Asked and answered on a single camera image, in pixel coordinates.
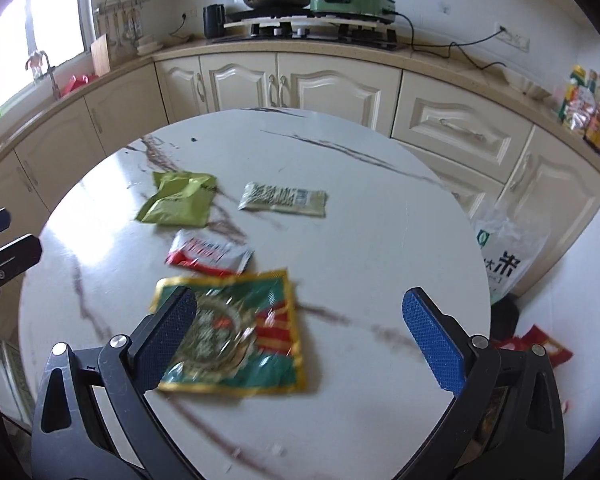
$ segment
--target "round table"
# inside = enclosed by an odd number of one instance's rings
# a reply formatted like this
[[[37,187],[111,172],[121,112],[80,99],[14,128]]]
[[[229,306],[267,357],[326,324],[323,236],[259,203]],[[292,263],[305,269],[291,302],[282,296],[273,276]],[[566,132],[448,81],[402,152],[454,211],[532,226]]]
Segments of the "round table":
[[[37,391],[51,347],[106,343],[147,314],[176,228],[134,221],[152,171],[210,173],[212,229],[255,250],[248,271],[286,267],[308,376],[303,393],[236,399],[148,392],[176,444],[208,480],[392,478],[452,399],[402,320],[422,287],[473,335],[490,302],[472,229],[405,145],[349,121],[291,109],[232,110],[172,124],[89,172],[53,211],[26,275],[20,349]],[[328,194],[326,218],[238,210],[250,181]],[[98,390],[124,458],[138,463]]]

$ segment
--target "power cord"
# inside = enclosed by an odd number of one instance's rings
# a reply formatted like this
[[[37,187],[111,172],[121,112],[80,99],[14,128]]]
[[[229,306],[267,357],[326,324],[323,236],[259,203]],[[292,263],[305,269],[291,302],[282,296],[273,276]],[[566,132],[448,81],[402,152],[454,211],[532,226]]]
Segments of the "power cord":
[[[491,66],[494,66],[494,65],[502,65],[502,66],[505,66],[505,67],[507,66],[507,65],[505,65],[505,64],[504,64],[503,62],[501,62],[501,61],[495,61],[495,62],[493,62],[493,63],[489,63],[489,64],[487,64],[487,65],[485,65],[485,66],[480,66],[480,65],[478,65],[478,64],[477,64],[477,63],[476,63],[476,62],[475,62],[475,61],[474,61],[474,60],[473,60],[473,59],[472,59],[472,58],[471,58],[471,57],[470,57],[470,56],[469,56],[469,55],[468,55],[468,54],[467,54],[467,53],[466,53],[466,52],[465,52],[463,49],[462,49],[462,47],[464,47],[464,46],[471,46],[471,45],[475,45],[475,44],[483,43],[483,42],[485,42],[485,41],[488,41],[488,40],[490,40],[490,39],[492,39],[492,38],[495,38],[497,35],[499,35],[499,34],[501,34],[501,33],[503,33],[503,32],[506,32],[506,31],[507,31],[507,29],[506,29],[506,28],[504,28],[503,26],[500,26],[500,30],[499,30],[498,32],[495,32],[494,34],[491,34],[490,36],[488,36],[488,37],[484,38],[483,40],[471,41],[471,42],[469,42],[469,43],[457,43],[457,42],[455,42],[455,41],[452,41],[452,42],[451,42],[451,43],[449,43],[449,44],[442,44],[442,45],[435,45],[435,44],[433,44],[433,45],[432,45],[432,44],[416,44],[416,43],[415,43],[415,29],[414,29],[414,27],[413,27],[413,23],[411,22],[411,20],[409,19],[409,17],[408,17],[408,16],[406,16],[406,15],[402,14],[401,12],[396,12],[396,11],[394,11],[394,10],[388,10],[388,9],[383,9],[383,10],[382,10],[382,13],[383,13],[383,14],[394,14],[395,16],[401,16],[401,17],[403,17],[405,20],[407,20],[407,22],[409,22],[409,26],[411,27],[411,43],[409,44],[409,46],[411,47],[411,49],[412,49],[414,52],[423,52],[424,54],[432,54],[432,55],[434,55],[434,56],[438,56],[438,57],[440,57],[440,58],[442,58],[442,59],[450,59],[450,58],[451,58],[451,49],[452,49],[452,47],[456,47],[456,48],[457,48],[457,49],[458,49],[460,52],[462,52],[462,55],[463,55],[465,58],[467,58],[467,59],[469,60],[469,62],[470,62],[470,63],[471,63],[471,64],[472,64],[472,65],[473,65],[475,68],[477,68],[478,70],[486,70],[486,69],[488,69],[489,67],[491,67]],[[429,48],[448,48],[448,51],[447,51],[446,55],[444,55],[444,54],[440,54],[440,53],[438,53],[438,52],[432,52],[432,51],[430,51],[430,50],[422,50],[422,49],[416,48],[416,47],[418,47],[418,46],[428,46]]]
[[[179,38],[180,40],[184,40],[184,38],[181,38],[180,36],[176,36],[176,32],[178,32],[182,27],[184,27],[184,22],[186,22],[186,21],[187,21],[187,15],[186,15],[186,13],[183,12],[182,13],[182,24],[176,30],[174,30],[173,32],[170,32],[169,35]]]

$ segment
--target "seasoning packet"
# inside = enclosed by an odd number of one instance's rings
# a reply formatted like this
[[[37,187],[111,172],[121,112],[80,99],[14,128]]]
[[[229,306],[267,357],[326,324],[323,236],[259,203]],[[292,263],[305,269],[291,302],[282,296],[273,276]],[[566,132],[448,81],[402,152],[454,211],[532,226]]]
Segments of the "seasoning packet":
[[[241,274],[253,249],[238,245],[205,230],[181,229],[169,249],[166,262],[203,274],[227,276]]]
[[[196,294],[198,312],[161,390],[236,396],[304,390],[306,377],[286,270],[158,282],[155,312],[176,286]]]
[[[544,346],[544,349],[549,354],[549,361],[553,368],[567,362],[573,357],[573,352],[567,350],[563,345],[547,335],[536,325],[533,325],[531,329],[529,329],[529,332],[522,337],[514,336],[503,341],[500,343],[499,348],[504,348],[505,350],[526,351],[535,344]]]
[[[216,193],[216,178],[206,173],[154,173],[158,192],[140,208],[136,220],[147,224],[204,227]]]
[[[327,193],[324,191],[250,182],[244,188],[238,209],[270,210],[324,218],[326,200]]]

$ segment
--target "blue gripper pad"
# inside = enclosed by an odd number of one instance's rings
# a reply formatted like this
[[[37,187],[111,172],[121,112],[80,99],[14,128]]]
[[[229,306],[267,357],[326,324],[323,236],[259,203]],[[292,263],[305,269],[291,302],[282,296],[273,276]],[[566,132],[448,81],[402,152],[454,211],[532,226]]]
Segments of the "blue gripper pad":
[[[140,392],[157,388],[182,339],[196,319],[198,305],[190,288],[177,287],[152,316],[134,356],[134,384]]]
[[[402,318],[420,347],[440,388],[460,395],[466,377],[464,359],[429,307],[416,292],[407,291],[402,300]]]

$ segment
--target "red snack bag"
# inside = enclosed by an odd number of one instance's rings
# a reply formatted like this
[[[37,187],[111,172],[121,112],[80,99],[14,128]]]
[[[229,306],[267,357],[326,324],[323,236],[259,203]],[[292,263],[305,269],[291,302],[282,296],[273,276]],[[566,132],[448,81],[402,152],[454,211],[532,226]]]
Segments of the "red snack bag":
[[[204,230],[181,229],[176,234],[166,262],[212,276],[241,274],[253,250]]]
[[[573,352],[567,350],[555,339],[549,337],[536,325],[533,325],[529,332],[522,337],[512,337],[506,341],[503,341],[500,343],[498,348],[504,348],[505,350],[525,351],[529,350],[535,344],[544,346],[544,349],[549,354],[549,361],[551,361],[551,366],[553,368],[567,362],[573,357]]]

